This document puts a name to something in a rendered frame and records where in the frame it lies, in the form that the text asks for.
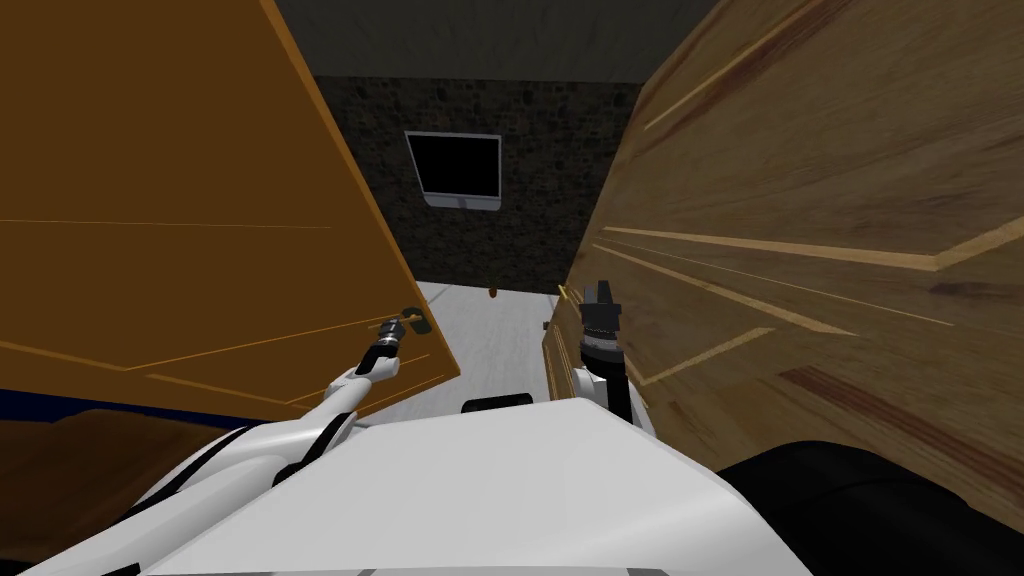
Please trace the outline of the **gold lever door handle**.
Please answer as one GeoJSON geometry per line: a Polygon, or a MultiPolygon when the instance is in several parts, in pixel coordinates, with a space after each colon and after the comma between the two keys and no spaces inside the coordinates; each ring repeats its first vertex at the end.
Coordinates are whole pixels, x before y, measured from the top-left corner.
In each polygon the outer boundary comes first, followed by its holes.
{"type": "Polygon", "coordinates": [[[384,329],[386,325],[395,323],[401,323],[406,326],[407,330],[411,330],[418,335],[425,335],[433,331],[433,324],[430,318],[419,307],[403,308],[398,315],[386,317],[380,323],[367,324],[366,328],[368,330],[379,331],[380,329],[384,329]]]}

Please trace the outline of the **black screen with grey frame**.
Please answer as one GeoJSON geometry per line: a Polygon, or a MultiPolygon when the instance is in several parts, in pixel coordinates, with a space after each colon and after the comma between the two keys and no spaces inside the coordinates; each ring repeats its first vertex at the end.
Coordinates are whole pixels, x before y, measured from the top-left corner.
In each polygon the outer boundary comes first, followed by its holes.
{"type": "Polygon", "coordinates": [[[501,135],[404,131],[404,136],[428,206],[476,211],[500,209],[501,135]]]}

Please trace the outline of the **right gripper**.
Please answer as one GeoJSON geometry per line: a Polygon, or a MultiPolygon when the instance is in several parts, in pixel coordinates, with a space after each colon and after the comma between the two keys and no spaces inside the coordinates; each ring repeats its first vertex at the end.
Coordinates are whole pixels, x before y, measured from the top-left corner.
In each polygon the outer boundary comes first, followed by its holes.
{"type": "Polygon", "coordinates": [[[617,336],[622,307],[614,301],[608,280],[599,280],[595,285],[584,287],[579,311],[585,335],[593,338],[617,336]]]}

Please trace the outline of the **wooden door leaf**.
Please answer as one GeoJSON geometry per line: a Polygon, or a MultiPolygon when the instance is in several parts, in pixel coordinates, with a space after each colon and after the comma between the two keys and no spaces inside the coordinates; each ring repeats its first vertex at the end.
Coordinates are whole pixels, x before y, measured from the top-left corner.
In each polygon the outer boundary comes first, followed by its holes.
{"type": "Polygon", "coordinates": [[[561,285],[555,399],[599,280],[686,456],[838,442],[1024,532],[1024,0],[715,0],[561,285]]]}

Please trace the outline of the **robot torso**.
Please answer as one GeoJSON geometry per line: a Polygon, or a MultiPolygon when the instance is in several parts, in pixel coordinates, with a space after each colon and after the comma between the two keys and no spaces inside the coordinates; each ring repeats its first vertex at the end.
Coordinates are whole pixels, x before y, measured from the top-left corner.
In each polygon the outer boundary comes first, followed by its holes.
{"type": "Polygon", "coordinates": [[[152,573],[492,567],[811,576],[724,480],[583,398],[360,431],[152,573]]]}

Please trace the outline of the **orange-brown door leaf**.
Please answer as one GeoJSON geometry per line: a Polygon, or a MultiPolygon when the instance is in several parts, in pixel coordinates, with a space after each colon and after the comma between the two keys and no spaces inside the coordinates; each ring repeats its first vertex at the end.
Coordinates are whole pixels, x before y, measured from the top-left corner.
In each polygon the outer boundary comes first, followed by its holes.
{"type": "MultiPolygon", "coordinates": [[[[292,419],[407,307],[275,0],[0,0],[0,420],[292,419]]],[[[459,372],[401,368],[365,414],[459,372]]]]}

